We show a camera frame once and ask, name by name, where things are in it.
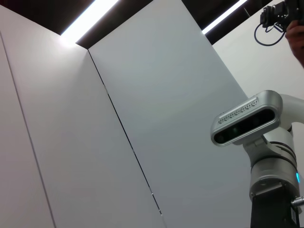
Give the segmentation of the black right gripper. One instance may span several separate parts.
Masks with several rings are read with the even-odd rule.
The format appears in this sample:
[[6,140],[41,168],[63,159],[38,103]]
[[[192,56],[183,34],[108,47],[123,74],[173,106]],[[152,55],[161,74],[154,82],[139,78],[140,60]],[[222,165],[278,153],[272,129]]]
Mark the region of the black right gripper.
[[291,202],[295,196],[286,186],[278,186],[252,198],[252,228],[297,228],[299,212]]

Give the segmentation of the person's hand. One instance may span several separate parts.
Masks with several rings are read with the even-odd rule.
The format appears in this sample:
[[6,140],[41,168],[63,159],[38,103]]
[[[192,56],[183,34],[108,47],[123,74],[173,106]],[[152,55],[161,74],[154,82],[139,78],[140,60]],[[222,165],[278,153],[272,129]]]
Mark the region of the person's hand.
[[304,48],[304,26],[298,20],[292,21],[287,27],[285,38],[293,51]]

